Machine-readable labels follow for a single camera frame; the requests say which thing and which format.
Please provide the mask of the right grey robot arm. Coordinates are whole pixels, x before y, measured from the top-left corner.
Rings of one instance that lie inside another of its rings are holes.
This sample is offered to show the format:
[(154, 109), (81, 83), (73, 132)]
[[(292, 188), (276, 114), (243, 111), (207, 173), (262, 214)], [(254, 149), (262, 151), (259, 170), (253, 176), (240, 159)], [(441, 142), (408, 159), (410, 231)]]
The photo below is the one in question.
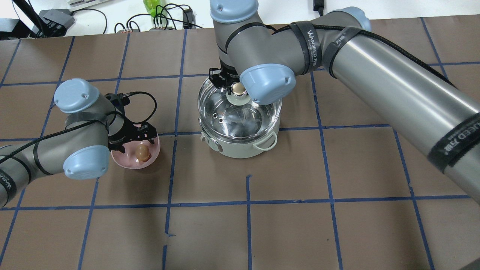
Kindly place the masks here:
[(323, 67), (352, 90), (475, 202), (480, 199), (479, 103), (391, 41), (357, 7), (270, 33), (257, 0), (211, 0), (223, 69), (251, 99), (286, 97), (295, 77)]

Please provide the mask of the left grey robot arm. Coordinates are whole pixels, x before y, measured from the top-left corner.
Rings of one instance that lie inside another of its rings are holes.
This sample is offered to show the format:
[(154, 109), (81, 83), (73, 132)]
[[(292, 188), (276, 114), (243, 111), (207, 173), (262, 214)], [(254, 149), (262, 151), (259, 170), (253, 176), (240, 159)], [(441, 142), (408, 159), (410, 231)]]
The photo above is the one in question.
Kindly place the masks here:
[(159, 152), (158, 132), (147, 120), (127, 118), (127, 94), (101, 94), (90, 82), (74, 78), (55, 90), (54, 104), (67, 115), (64, 130), (25, 144), (1, 147), (1, 206), (12, 201), (35, 179), (64, 173), (70, 179), (103, 176), (111, 152), (127, 153), (127, 144), (145, 142)]

